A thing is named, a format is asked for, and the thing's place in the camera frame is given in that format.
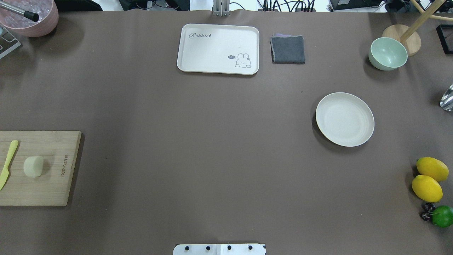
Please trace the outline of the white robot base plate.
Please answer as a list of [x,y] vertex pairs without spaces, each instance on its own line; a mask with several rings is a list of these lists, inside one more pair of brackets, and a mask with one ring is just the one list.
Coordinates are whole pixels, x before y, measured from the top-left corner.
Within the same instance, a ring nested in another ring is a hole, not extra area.
[[266,255],[265,244],[180,244],[173,249],[173,255]]

